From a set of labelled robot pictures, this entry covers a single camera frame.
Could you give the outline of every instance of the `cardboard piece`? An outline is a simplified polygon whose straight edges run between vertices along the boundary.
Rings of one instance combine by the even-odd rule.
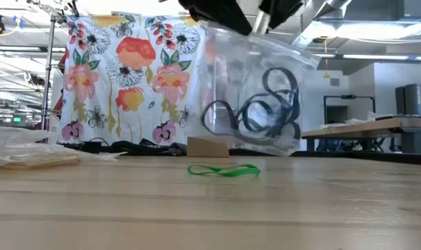
[[[228,158],[227,143],[218,143],[197,137],[188,137],[188,157]]]

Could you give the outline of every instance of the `wooden table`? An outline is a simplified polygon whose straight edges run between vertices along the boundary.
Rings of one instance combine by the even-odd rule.
[[[259,178],[191,176],[254,163]],[[421,250],[421,166],[318,158],[121,158],[0,170],[0,250]]]
[[[392,118],[375,122],[334,126],[302,134],[307,150],[315,150],[316,139],[366,139],[392,137],[401,134],[403,153],[421,153],[421,118]]]

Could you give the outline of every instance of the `metal pole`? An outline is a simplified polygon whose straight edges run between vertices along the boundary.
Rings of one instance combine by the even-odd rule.
[[[49,46],[47,49],[48,51],[47,63],[45,65],[44,100],[42,100],[42,112],[41,112],[41,129],[42,130],[45,130],[45,123],[47,120],[47,109],[49,108],[48,100],[49,100],[49,88],[50,88],[51,57],[53,53],[53,39],[55,37],[56,17],[52,15],[50,22],[51,22],[51,26],[50,26]]]

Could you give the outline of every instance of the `workbench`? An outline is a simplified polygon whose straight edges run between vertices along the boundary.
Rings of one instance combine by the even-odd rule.
[[[253,163],[261,175],[191,176]],[[0,250],[421,250],[421,166],[121,157],[0,170]]]
[[[403,117],[382,119],[375,122],[330,126],[316,131],[302,133],[307,140],[307,151],[315,150],[315,140],[372,140],[401,135],[402,153],[421,153],[421,118]]]

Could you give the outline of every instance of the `purple flower print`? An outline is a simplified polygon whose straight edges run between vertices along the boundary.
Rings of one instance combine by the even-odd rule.
[[[160,126],[157,126],[152,133],[152,137],[154,138],[155,142],[160,143],[164,140],[165,142],[171,143],[176,135],[176,128],[174,124],[175,121],[170,119]]]
[[[79,137],[84,134],[84,127],[81,124],[81,121],[76,120],[75,122],[71,122],[67,124],[62,131],[63,139],[68,141],[70,138],[78,140]]]

